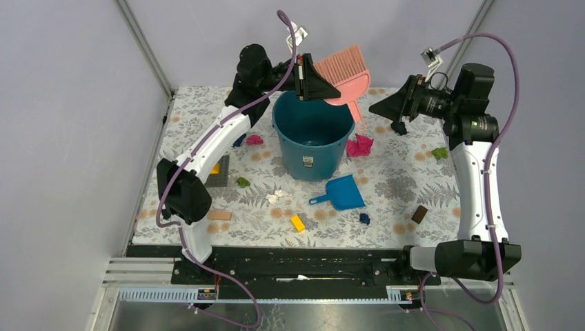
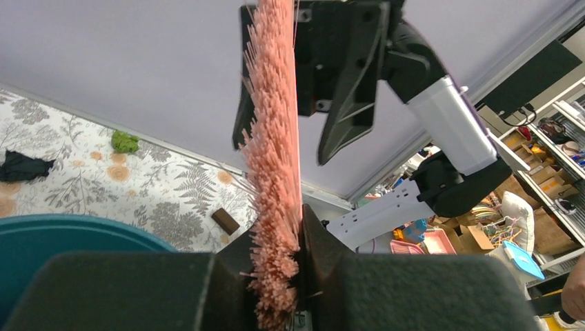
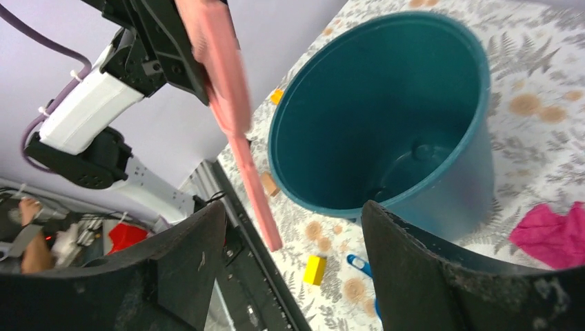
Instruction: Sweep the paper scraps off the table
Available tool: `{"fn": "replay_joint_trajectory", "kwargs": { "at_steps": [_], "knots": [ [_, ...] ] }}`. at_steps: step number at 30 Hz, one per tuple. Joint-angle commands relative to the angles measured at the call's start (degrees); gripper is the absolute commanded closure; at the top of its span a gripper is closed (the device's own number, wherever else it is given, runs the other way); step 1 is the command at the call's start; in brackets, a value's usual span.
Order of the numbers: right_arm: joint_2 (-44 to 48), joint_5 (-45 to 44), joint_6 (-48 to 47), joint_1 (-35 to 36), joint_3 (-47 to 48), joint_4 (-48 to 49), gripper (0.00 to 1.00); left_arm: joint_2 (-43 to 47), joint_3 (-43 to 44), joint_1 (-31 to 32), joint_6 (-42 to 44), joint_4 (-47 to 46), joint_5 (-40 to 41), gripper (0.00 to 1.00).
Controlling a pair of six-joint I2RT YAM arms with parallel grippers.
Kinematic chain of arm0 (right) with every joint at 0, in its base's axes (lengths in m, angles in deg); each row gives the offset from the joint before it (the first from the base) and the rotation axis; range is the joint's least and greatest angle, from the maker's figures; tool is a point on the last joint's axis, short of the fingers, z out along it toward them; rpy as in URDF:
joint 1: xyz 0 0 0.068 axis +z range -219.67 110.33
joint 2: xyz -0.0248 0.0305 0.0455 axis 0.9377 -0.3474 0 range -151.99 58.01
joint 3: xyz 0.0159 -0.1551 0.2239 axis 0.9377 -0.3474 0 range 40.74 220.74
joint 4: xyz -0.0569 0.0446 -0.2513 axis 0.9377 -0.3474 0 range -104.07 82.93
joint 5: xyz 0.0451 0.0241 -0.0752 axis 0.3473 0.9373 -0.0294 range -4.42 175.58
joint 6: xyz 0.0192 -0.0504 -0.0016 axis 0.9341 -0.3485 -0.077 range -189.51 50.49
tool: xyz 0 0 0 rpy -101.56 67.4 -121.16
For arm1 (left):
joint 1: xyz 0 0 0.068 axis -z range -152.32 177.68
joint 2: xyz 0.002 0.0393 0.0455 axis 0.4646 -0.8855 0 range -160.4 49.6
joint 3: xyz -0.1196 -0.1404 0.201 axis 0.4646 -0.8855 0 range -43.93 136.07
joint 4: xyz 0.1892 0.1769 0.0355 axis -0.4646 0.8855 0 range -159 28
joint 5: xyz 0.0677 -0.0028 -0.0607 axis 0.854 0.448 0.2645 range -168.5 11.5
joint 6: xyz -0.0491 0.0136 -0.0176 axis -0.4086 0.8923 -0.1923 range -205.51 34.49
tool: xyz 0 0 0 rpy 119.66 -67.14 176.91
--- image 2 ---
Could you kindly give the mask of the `pink hand brush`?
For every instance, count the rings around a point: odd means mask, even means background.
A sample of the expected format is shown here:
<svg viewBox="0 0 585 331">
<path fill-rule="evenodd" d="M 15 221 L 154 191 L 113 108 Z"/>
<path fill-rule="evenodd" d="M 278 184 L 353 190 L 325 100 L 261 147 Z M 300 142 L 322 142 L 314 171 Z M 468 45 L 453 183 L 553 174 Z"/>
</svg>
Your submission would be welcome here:
<svg viewBox="0 0 585 331">
<path fill-rule="evenodd" d="M 247 27 L 243 83 L 254 110 L 243 154 L 257 220 L 252 227 L 252 281 L 261 330 L 285 330 L 297 305 L 302 198 L 292 1 L 259 1 Z"/>
</svg>

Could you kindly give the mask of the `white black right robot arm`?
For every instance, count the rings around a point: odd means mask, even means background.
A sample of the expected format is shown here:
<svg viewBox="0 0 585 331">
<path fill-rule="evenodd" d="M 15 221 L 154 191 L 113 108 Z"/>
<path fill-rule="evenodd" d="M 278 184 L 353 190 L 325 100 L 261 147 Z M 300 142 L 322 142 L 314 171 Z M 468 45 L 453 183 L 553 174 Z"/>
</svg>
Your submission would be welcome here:
<svg viewBox="0 0 585 331">
<path fill-rule="evenodd" d="M 401 1 L 259 1 L 240 9 L 243 83 L 232 141 L 249 181 L 276 183 L 284 219 L 307 227 L 300 206 L 298 118 L 323 112 L 317 161 L 324 165 L 373 128 L 377 84 L 385 81 L 439 152 L 396 191 L 329 221 L 355 249 L 433 215 L 470 211 L 511 174 L 511 154 L 426 40 L 402 17 Z"/>
</svg>

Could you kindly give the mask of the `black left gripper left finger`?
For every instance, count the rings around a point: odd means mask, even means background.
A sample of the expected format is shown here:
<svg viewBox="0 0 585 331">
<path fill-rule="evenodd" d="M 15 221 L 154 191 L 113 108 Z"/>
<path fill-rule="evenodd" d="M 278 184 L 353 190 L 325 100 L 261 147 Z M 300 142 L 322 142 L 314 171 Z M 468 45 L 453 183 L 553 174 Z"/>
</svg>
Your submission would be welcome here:
<svg viewBox="0 0 585 331">
<path fill-rule="evenodd" d="M 209 252 L 74 251 L 37 270 L 2 330 L 255 330 L 247 234 Z"/>
</svg>

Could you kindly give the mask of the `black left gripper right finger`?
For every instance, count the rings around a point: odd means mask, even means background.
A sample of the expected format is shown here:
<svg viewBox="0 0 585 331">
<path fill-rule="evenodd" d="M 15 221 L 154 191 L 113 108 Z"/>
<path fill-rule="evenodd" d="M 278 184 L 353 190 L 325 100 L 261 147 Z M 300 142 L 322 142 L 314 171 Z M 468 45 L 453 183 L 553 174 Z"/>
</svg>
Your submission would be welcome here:
<svg viewBox="0 0 585 331">
<path fill-rule="evenodd" d="M 357 254 L 304 206 L 314 330 L 536 330 L 509 270 L 485 255 Z"/>
</svg>

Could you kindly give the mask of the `person's hand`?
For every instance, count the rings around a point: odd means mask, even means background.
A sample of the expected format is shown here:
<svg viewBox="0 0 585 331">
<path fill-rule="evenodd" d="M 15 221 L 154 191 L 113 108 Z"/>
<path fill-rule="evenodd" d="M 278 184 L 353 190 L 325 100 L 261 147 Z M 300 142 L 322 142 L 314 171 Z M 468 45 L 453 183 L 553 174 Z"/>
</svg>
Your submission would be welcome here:
<svg viewBox="0 0 585 331">
<path fill-rule="evenodd" d="M 584 262 L 570 272 L 561 292 L 562 308 L 572 318 L 584 320 Z"/>
</svg>

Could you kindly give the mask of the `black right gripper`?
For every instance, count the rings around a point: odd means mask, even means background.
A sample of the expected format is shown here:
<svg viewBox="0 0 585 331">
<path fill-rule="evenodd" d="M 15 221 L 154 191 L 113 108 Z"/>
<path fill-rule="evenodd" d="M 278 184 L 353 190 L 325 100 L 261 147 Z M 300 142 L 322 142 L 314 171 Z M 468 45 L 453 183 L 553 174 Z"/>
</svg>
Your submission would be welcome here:
<svg viewBox="0 0 585 331">
<path fill-rule="evenodd" d="M 377 82 L 388 35 L 402 18 L 403 1 L 301 1 L 295 64 L 298 113 L 328 114 L 317 160 L 327 164 L 341 149 L 373 127 Z M 249 7 L 239 8 L 241 88 L 232 132 L 235 150 L 250 132 L 254 105 L 244 85 L 249 77 L 244 52 L 252 24 Z"/>
</svg>

